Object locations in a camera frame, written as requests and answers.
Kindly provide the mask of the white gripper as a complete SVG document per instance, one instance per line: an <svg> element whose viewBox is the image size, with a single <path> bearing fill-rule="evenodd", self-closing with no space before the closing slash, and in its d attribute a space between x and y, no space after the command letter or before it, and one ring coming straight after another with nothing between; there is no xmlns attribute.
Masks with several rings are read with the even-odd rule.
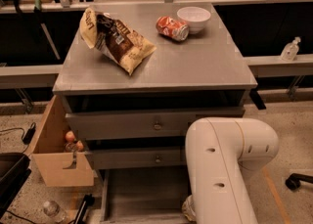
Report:
<svg viewBox="0 0 313 224"><path fill-rule="evenodd" d="M196 213L192 196L187 196L182 204L182 213L190 222L196 222Z"/></svg>

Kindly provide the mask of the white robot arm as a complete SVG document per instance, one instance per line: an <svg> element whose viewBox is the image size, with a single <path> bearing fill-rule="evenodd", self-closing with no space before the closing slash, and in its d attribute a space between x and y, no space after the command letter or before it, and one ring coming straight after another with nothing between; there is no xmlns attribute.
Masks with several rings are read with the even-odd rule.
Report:
<svg viewBox="0 0 313 224"><path fill-rule="evenodd" d="M258 224L244 179L278 150L276 131L257 119L207 117L192 123L185 154L197 224Z"/></svg>

